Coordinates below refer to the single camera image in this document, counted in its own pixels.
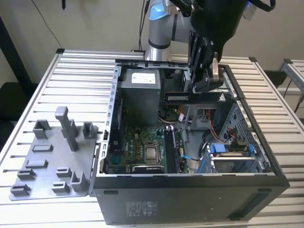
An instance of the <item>cable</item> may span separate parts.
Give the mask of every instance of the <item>cable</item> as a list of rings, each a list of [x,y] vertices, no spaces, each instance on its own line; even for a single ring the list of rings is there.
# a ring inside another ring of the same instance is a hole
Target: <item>cable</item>
[[[145,5],[145,7],[144,7],[144,12],[143,12],[143,20],[142,20],[142,24],[141,24],[141,28],[140,28],[140,31],[139,31],[139,44],[140,44],[140,50],[142,51],[143,49],[142,49],[142,32],[143,32],[143,25],[144,25],[144,20],[145,20],[145,18],[146,18],[146,15],[147,15],[147,12],[148,12],[148,9],[149,9],[149,5],[150,5],[150,0],[147,0],[147,2],[146,2],[146,5]]]
[[[138,41],[138,49],[142,50],[142,41],[141,41],[141,37],[142,37],[142,33],[141,33],[141,27],[142,27],[142,21],[143,21],[143,7],[144,7],[144,2],[145,0],[142,1],[142,13],[141,13],[141,22],[139,23],[139,41]]]
[[[299,106],[300,106],[300,103],[301,103],[301,102],[298,102],[298,104],[296,105],[295,110],[294,110],[294,113],[296,113],[296,111],[298,111],[298,108],[299,108]]]
[[[49,28],[49,26],[48,26],[46,20],[45,20],[44,17],[42,16],[42,14],[41,14],[40,10],[38,9],[37,5],[34,3],[33,0],[31,0],[31,1],[32,1],[32,3],[34,4],[34,6],[36,7],[36,9],[37,9],[38,13],[40,14],[40,16],[42,17],[42,19],[43,19],[45,25],[47,26],[48,30],[52,33],[53,37],[56,39],[56,41],[57,41],[57,43],[59,44],[59,46],[62,48],[60,42],[58,41],[57,37],[54,35],[54,33],[52,32],[52,30]]]
[[[170,121],[166,121],[166,120],[163,120],[163,119],[161,119],[159,116],[157,116],[158,117],[158,119],[160,120],[160,121],[162,121],[162,122],[164,122],[165,124],[176,124],[176,123],[178,123],[178,122],[170,122]]]
[[[285,93],[284,93],[284,95],[283,95],[283,98],[285,98],[285,95],[286,95],[286,93],[287,93],[287,90],[288,90],[288,88],[289,88],[291,82],[292,82],[292,80],[290,80],[290,82],[289,82],[289,84],[288,84],[288,86],[287,86],[287,88],[286,88],[286,90],[285,90]]]
[[[214,137],[216,140],[218,140],[220,143],[224,143],[223,141],[221,141],[221,140],[219,139],[219,137],[217,136],[217,134],[216,134],[215,131],[214,131],[214,128],[213,128],[213,126],[212,126],[212,121],[211,121],[210,109],[207,110],[207,114],[208,114],[208,119],[209,119],[210,132],[211,132],[211,134],[212,134],[213,137]]]

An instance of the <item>wall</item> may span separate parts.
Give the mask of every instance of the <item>wall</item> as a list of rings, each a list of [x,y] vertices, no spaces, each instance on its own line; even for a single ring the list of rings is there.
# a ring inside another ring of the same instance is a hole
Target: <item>wall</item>
[[[17,82],[17,79],[0,49],[0,88],[6,82]]]

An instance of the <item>slotted aluminum surface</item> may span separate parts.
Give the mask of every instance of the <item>slotted aluminum surface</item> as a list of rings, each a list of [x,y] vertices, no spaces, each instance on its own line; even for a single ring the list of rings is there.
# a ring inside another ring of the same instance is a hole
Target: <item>slotted aluminum surface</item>
[[[58,126],[54,112],[57,106],[64,105],[69,108],[68,117],[73,118],[77,125],[93,121],[102,129],[115,58],[143,59],[143,56],[138,53],[66,50],[54,57],[0,153],[0,225],[11,227],[20,224],[23,228],[105,226],[96,198],[10,201],[9,194],[33,140],[32,129],[37,119],[48,119],[51,126]],[[187,58],[173,55],[173,61],[186,62]],[[303,126],[297,123],[286,104],[278,99],[279,95],[259,66],[248,58],[237,57],[224,57],[221,63],[230,65],[291,187],[248,223],[159,224],[145,227],[231,227],[234,224],[257,228],[303,227]]]

